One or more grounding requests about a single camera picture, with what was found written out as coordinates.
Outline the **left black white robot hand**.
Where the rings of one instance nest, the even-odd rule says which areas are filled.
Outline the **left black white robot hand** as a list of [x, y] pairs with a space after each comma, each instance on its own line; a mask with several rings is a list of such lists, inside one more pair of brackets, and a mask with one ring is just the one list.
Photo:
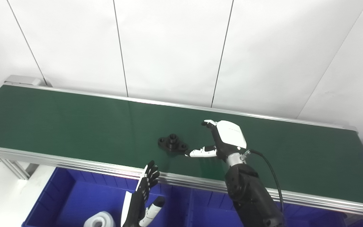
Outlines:
[[147, 227], [164, 207], [165, 197], [158, 196], [148, 207], [150, 190], [157, 185], [160, 172], [153, 160], [144, 168], [133, 193], [126, 192], [122, 214], [122, 227]]

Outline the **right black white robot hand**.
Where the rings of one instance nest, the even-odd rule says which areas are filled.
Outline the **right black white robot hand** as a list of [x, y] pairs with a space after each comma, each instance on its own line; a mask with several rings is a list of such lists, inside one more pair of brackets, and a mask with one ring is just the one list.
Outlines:
[[240, 153], [247, 148], [243, 132], [235, 123], [226, 120], [216, 122], [207, 119], [201, 125], [210, 129], [215, 145], [187, 150], [185, 156], [196, 158], [218, 157], [219, 159], [225, 160], [228, 156], [234, 153]]

